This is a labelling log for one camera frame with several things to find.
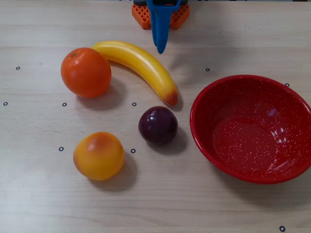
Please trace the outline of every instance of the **red bowl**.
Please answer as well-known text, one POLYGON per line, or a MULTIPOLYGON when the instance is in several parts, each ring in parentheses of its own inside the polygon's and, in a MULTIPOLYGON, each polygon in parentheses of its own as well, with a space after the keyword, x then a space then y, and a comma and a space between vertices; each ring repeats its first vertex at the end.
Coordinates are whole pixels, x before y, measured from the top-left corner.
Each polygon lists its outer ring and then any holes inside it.
POLYGON ((260 76, 217 80, 195 99, 190 127, 217 168, 253 183, 293 179, 311 165, 311 109, 287 86, 260 76))

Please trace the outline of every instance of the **bowl rim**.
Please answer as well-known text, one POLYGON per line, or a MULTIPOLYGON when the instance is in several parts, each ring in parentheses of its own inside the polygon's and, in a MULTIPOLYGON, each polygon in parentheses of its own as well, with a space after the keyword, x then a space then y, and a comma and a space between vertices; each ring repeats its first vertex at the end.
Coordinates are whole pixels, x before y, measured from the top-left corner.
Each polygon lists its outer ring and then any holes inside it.
POLYGON ((193 137, 197 147, 201 151, 201 153, 213 165, 215 165, 221 171, 229 174, 230 176, 233 176, 233 177, 238 178, 240 180, 251 182, 251 183, 260 183, 260 184, 281 183, 281 182, 285 182, 285 181, 289 181, 291 179, 294 179, 297 176, 299 176, 302 173, 304 173, 311 166, 311 157, 301 167, 299 167, 299 169, 297 169, 294 173, 292 173, 291 175, 286 176, 286 177, 280 177, 280 178, 277 178, 277 179, 249 177, 247 175, 243 175, 243 174, 240 174, 238 172, 235 172, 235 171, 227 168, 226 166, 222 165, 216 159, 214 159, 209 154, 208 150, 204 147, 203 143, 201 142, 201 140, 198 137, 197 130, 196 130, 195 126, 194 126, 195 125, 194 119, 195 119, 195 116, 196 116, 196 110, 197 110, 198 103, 200 102, 201 98, 208 91, 211 90, 211 88, 215 87, 216 85, 218 85, 220 83, 228 82, 228 81, 231 81, 231 80, 237 80, 237 79, 255 79, 255 80, 259 80, 259 81, 264 80, 264 81, 267 81, 270 84, 273 84, 273 85, 277 86, 278 88, 286 90, 288 93, 290 93, 294 98, 296 98, 299 102, 301 102, 305 106, 307 112, 309 113, 309 115, 311 117, 311 108, 309 107, 307 102, 300 95, 298 95, 295 91, 293 91, 292 89, 290 89, 289 87, 287 87, 286 85, 284 85, 284 84, 282 84, 282 83, 280 83, 278 81, 275 81, 273 79, 269 79, 269 78, 266 78, 266 77, 263 77, 263 76, 250 75, 250 74, 232 75, 232 76, 228 76, 228 77, 225 77, 225 78, 221 78, 221 79, 218 79, 218 80, 212 82, 208 86, 206 86, 199 93, 199 95, 195 98, 195 100, 194 100, 194 102, 192 104, 192 108, 191 108, 191 112, 190 112, 190 129, 191 129, 192 137, 193 137))

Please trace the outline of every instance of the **plastic banana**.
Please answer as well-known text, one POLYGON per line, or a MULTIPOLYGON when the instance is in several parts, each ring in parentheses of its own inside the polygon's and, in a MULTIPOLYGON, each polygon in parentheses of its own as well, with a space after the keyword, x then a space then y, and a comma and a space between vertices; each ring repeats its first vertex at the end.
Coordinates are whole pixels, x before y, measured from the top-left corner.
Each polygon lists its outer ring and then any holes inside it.
POLYGON ((103 41, 92 47, 106 59, 138 73, 167 104, 178 102, 177 87, 164 66, 142 48, 121 41, 103 41))

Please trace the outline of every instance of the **yellow peach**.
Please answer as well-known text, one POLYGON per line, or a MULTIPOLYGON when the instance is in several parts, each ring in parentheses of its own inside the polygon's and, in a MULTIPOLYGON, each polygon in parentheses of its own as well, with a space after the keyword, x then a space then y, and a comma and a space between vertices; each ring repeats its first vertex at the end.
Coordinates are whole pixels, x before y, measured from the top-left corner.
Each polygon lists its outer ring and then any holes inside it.
POLYGON ((93 133, 77 145, 73 162, 78 171, 89 179, 107 180, 120 171, 124 163, 124 149, 113 134, 93 133))

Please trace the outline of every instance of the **wooden table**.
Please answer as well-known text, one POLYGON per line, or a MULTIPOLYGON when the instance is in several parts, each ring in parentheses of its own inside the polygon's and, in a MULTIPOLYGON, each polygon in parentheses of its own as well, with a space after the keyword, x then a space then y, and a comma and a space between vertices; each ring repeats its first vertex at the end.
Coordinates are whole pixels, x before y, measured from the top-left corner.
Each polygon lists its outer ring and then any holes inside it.
POLYGON ((190 6, 160 55, 130 2, 0 1, 1 233, 311 232, 311 170, 277 185, 236 180, 205 159, 189 127, 197 94, 233 74, 289 83, 311 103, 311 4, 190 6), (180 129, 171 145, 151 148, 140 137, 142 113, 163 103, 128 69, 113 65, 111 88, 96 100, 63 84, 67 53, 111 39, 146 49, 176 81, 180 129), (72 161, 76 144, 96 131, 113 133, 126 151, 121 172, 102 183, 72 161))

